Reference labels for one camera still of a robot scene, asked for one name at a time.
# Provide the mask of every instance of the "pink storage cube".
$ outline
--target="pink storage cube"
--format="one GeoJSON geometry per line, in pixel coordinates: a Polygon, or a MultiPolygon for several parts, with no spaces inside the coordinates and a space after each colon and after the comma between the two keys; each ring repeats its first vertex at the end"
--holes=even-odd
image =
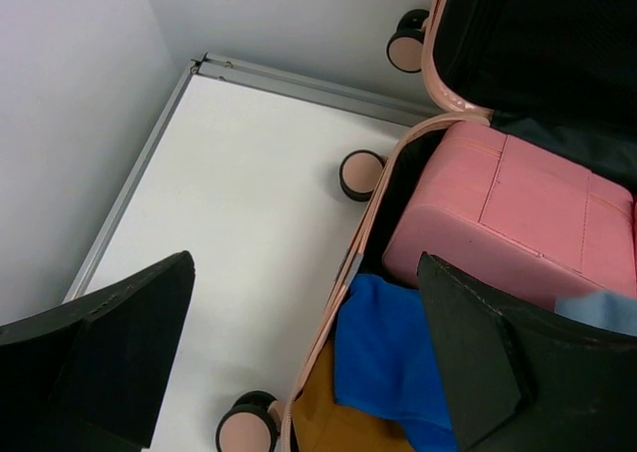
{"type": "Polygon", "coordinates": [[[633,198],[625,188],[514,136],[454,124],[427,162],[384,253],[417,286],[423,251],[518,298],[599,289],[637,297],[633,198]]]}

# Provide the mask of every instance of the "white floor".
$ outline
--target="white floor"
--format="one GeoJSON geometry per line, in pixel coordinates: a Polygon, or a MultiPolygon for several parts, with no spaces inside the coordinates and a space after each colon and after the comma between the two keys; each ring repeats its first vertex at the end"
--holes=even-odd
{"type": "Polygon", "coordinates": [[[404,126],[195,77],[89,291],[189,250],[197,279],[151,450],[214,450],[234,399],[286,399],[363,206],[337,167],[404,126]]]}

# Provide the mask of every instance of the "fabric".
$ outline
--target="fabric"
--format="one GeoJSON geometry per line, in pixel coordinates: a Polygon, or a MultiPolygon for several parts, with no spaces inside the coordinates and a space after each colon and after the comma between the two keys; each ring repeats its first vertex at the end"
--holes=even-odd
{"type": "Polygon", "coordinates": [[[461,450],[637,451],[637,338],[537,308],[440,258],[423,255],[419,278],[461,450]]]}
{"type": "Polygon", "coordinates": [[[637,337],[637,300],[612,291],[559,299],[555,302],[555,312],[589,326],[637,337]]]}
{"type": "MultiPolygon", "coordinates": [[[[447,0],[434,61],[473,104],[635,138],[636,24],[636,0],[447,0]]],[[[578,132],[568,142],[604,148],[578,132]]]]}
{"type": "Polygon", "coordinates": [[[476,123],[456,123],[445,134],[383,264],[416,286],[423,251],[549,310],[555,292],[637,297],[628,190],[476,123]]]}
{"type": "Polygon", "coordinates": [[[329,339],[292,405],[300,452],[413,452],[399,424],[336,405],[333,378],[334,345],[329,339]]]}
{"type": "Polygon", "coordinates": [[[358,275],[335,329],[336,403],[394,420],[418,451],[455,451],[420,293],[358,275]]]}

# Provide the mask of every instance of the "light blue cloth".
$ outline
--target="light blue cloth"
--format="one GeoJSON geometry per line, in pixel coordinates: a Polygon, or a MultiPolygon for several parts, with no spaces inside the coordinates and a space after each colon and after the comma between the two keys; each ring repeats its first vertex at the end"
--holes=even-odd
{"type": "Polygon", "coordinates": [[[349,292],[334,339],[336,403],[400,423],[417,452],[458,450],[418,290],[358,275],[349,292]]]}
{"type": "Polygon", "coordinates": [[[612,291],[558,299],[554,311],[585,325],[637,337],[637,300],[612,291]]]}

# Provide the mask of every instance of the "black wheel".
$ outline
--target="black wheel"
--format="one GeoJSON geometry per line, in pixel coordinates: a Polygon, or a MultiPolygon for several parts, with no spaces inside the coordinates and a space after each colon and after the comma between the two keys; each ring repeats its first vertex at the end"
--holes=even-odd
{"type": "Polygon", "coordinates": [[[422,24],[429,17],[429,11],[426,9],[412,9],[398,21],[396,31],[403,29],[422,29],[422,24]]]}
{"type": "Polygon", "coordinates": [[[243,404],[223,416],[215,443],[219,452],[274,452],[278,435],[277,424],[268,412],[257,405],[243,404]]]}
{"type": "Polygon", "coordinates": [[[277,400],[277,398],[268,392],[264,392],[263,390],[252,390],[239,397],[235,401],[233,407],[251,404],[261,407],[264,410],[268,410],[270,404],[272,404],[275,400],[277,400]]]}
{"type": "Polygon", "coordinates": [[[424,42],[424,32],[413,29],[403,29],[396,32],[389,39],[385,51],[389,63],[406,74],[419,73],[424,42]]]}
{"type": "Polygon", "coordinates": [[[369,201],[386,159],[370,150],[356,150],[340,163],[338,180],[343,193],[354,201],[369,201]]]}

